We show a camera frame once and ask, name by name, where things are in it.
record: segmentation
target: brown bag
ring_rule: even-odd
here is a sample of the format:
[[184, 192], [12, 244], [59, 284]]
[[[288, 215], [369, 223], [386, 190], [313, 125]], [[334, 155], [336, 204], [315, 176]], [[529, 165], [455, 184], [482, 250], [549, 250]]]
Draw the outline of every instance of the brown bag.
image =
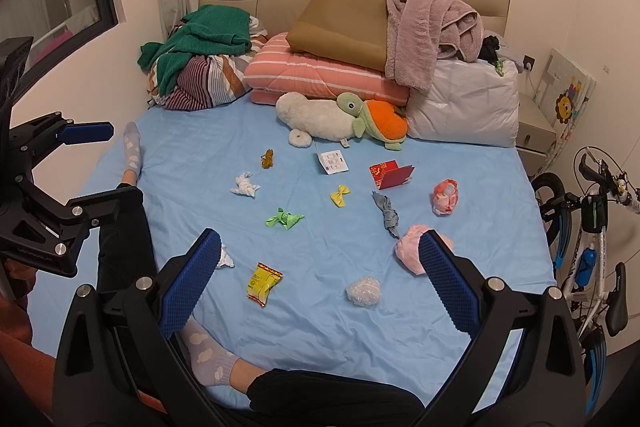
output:
[[294, 53], [384, 71], [386, 0], [311, 0], [287, 42]]

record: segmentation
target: white pillow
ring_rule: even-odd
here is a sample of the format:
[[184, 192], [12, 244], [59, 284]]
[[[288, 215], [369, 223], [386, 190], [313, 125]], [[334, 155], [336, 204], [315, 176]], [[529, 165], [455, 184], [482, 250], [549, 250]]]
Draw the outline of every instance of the white pillow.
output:
[[484, 60], [438, 60], [429, 91], [411, 90], [406, 119], [414, 138], [513, 147], [518, 70], [510, 60], [504, 76]]

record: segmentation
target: drawer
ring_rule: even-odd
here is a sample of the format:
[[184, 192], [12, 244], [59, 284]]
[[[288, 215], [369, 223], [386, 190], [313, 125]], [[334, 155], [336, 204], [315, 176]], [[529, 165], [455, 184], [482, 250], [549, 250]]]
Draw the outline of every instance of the drawer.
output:
[[518, 126], [516, 136], [516, 146], [526, 149], [546, 153], [551, 144], [556, 141], [556, 133], [550, 130], [541, 129], [524, 122]]
[[544, 163], [546, 155], [541, 152], [522, 149], [521, 147], [516, 147], [516, 150], [518, 151], [518, 156], [520, 156], [520, 161], [524, 166], [524, 171], [527, 173], [527, 176], [529, 178], [534, 176]]

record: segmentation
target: green turtle plush toy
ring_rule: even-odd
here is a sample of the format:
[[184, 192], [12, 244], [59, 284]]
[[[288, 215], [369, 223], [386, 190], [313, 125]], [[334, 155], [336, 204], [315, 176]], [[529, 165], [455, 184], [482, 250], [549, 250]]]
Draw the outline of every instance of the green turtle plush toy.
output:
[[382, 100], [363, 102], [352, 92], [338, 95], [337, 103], [341, 110], [356, 117], [353, 121], [355, 136], [360, 138], [366, 132], [369, 136], [384, 142], [386, 149], [402, 149], [401, 143], [406, 138], [406, 119], [399, 114], [395, 105]]

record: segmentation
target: blue bed sheet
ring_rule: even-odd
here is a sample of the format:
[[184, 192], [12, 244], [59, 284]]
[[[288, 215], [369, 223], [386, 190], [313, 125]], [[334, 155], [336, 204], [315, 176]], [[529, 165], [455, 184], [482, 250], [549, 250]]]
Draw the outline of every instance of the blue bed sheet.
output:
[[[383, 228], [369, 166], [395, 159], [412, 164], [409, 184], [384, 191], [405, 233], [424, 223], [450, 237], [456, 254], [472, 259], [486, 277], [512, 288], [542, 292], [554, 284], [533, 191], [516, 150], [408, 139], [401, 152], [371, 139], [342, 150], [348, 172], [324, 174], [314, 147], [296, 149], [273, 107], [249, 97], [199, 112], [152, 108], [138, 122], [142, 134], [140, 188], [159, 266], [181, 255], [205, 227], [220, 233], [235, 268], [217, 270], [195, 318], [217, 340], [265, 368], [307, 369], [390, 383], [412, 391], [426, 405], [457, 364], [469, 337], [456, 330], [426, 276], [415, 277], [393, 255], [396, 240]], [[274, 166], [260, 156], [274, 150]], [[318, 142], [321, 151], [340, 148]], [[124, 154], [117, 142], [101, 159], [83, 193], [113, 188]], [[230, 192], [235, 177], [254, 173], [255, 200]], [[458, 181], [460, 201], [451, 216], [431, 211], [434, 185]], [[347, 185], [346, 206], [329, 194]], [[265, 226], [281, 206], [304, 214], [292, 229]], [[97, 231], [85, 242], [78, 276], [40, 274], [30, 298], [34, 345], [55, 354], [74, 289], [95, 283]], [[283, 272], [265, 308], [246, 297], [257, 263]], [[354, 306], [345, 288], [366, 275], [382, 285], [382, 302]], [[481, 406], [495, 401], [513, 360], [513, 332]], [[212, 387], [215, 400], [247, 407], [230, 387]]]

